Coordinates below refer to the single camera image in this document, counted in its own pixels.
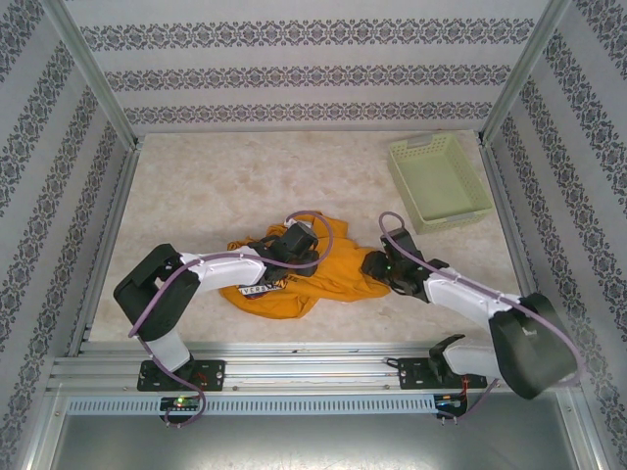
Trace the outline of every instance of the ventilated metal panel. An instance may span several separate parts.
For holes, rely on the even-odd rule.
[[[69,415],[155,415],[159,397],[73,398]],[[209,397],[205,414],[241,415],[321,415],[321,414],[400,414],[433,413],[432,395],[401,396],[329,396],[329,397]],[[172,415],[193,414],[175,411]]]

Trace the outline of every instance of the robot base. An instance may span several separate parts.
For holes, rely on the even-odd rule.
[[[441,379],[436,377],[428,357],[389,358],[386,364],[399,371],[401,390],[461,389],[463,387],[463,378],[460,375],[450,373]],[[485,389],[488,386],[488,381],[483,376],[467,374],[464,377],[468,380],[469,389]]]
[[[203,392],[221,392],[224,384],[223,360],[198,360],[190,361],[190,370],[184,371],[183,377],[180,369],[175,373],[182,379],[197,386]],[[139,369],[137,380],[139,392],[189,392],[189,388],[170,379],[152,360],[144,360]]]

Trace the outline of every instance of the gray metal floor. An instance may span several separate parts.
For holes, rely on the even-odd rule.
[[[218,416],[182,430],[157,417],[68,416],[58,470],[576,468],[552,396],[490,397],[467,422],[431,415]]]

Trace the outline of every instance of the decorative stripe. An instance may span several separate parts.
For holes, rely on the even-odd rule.
[[[503,85],[509,66],[260,67],[107,72],[121,91],[281,86]]]
[[[570,215],[589,254],[593,271],[603,286],[603,296],[610,305],[609,311],[614,315],[614,323],[623,333],[622,340],[627,342],[627,281],[620,277],[622,269],[618,267],[614,253],[609,251],[610,246],[605,240],[603,229],[599,227],[584,186],[579,182],[575,165],[561,143],[551,113],[532,79],[520,90],[520,99],[533,122],[542,148],[547,153],[555,181],[570,208]]]
[[[92,51],[352,44],[522,44],[532,19],[313,20],[83,26]]]
[[[483,119],[492,103],[309,103],[126,108],[131,124],[290,120]]]
[[[37,86],[28,97],[28,105],[13,127],[14,133],[7,139],[0,157],[0,217],[11,202],[11,195],[22,179],[24,164],[30,160],[35,144],[41,137],[66,80],[74,67],[70,52],[62,41],[46,64]]]
[[[586,306],[581,302],[579,287],[572,277],[572,270],[563,252],[547,201],[542,195],[533,168],[529,164],[527,151],[522,144],[522,139],[511,115],[507,116],[501,127],[501,132],[506,140],[510,157],[513,159],[527,204],[536,223],[536,229],[544,245],[551,273],[574,333],[573,341],[583,355],[587,370],[591,375],[591,383],[594,385],[595,396],[604,415],[606,429],[613,436],[612,443],[617,447],[620,462],[627,466],[627,438],[625,436],[627,417],[623,412],[623,405],[619,404],[620,393],[618,388],[611,383],[612,375],[607,371],[607,359],[603,356],[599,336],[590,325],[590,317]]]
[[[3,282],[0,292],[0,353],[4,351],[4,343],[11,336],[11,324],[22,307],[25,289],[30,284],[30,276],[39,261],[41,248],[48,237],[48,231],[70,180],[74,162],[97,107],[98,101],[87,86],[76,106],[55,160],[50,166],[33,215],[28,220],[24,237],[18,244],[18,252],[13,256],[14,263],[7,271],[7,280]]]
[[[586,75],[561,33],[554,34],[544,54],[570,108],[579,120],[579,126],[590,140],[590,146],[597,151],[597,159],[606,173],[607,181],[611,181],[611,189],[619,196],[618,204],[624,206],[623,213],[627,215],[625,144],[620,141],[614,124],[603,111],[601,101],[597,99],[597,94],[593,92],[592,85],[586,80]]]
[[[117,135],[110,123],[105,128],[94,162],[85,180],[80,200],[74,211],[72,225],[68,230],[66,243],[61,249],[59,264],[55,267],[50,288],[46,293],[46,300],[36,321],[33,335],[28,342],[28,352],[24,356],[24,365],[20,368],[19,381],[15,384],[15,392],[9,398],[9,412],[3,416],[3,425],[0,429],[0,468],[11,468],[12,459],[17,453],[18,443],[22,436],[26,414],[32,406],[36,383],[41,378],[43,357],[48,353],[53,334],[57,326],[57,319],[61,313],[68,287],[72,280],[72,272],[78,253],[85,239],[89,220],[100,191],[107,165],[111,159]],[[118,173],[116,186],[120,181],[121,170]]]
[[[37,0],[15,0],[0,21],[0,83],[4,83],[44,12]]]
[[[627,15],[625,9],[613,0],[577,0],[577,8],[586,17],[588,25],[607,51],[609,58],[627,80]]]

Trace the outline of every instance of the clothing label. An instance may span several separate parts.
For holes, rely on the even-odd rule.
[[[262,284],[260,286],[240,286],[237,289],[247,299],[258,299],[268,292],[285,289],[285,286],[287,286],[287,279],[281,279],[280,281],[271,284]]]

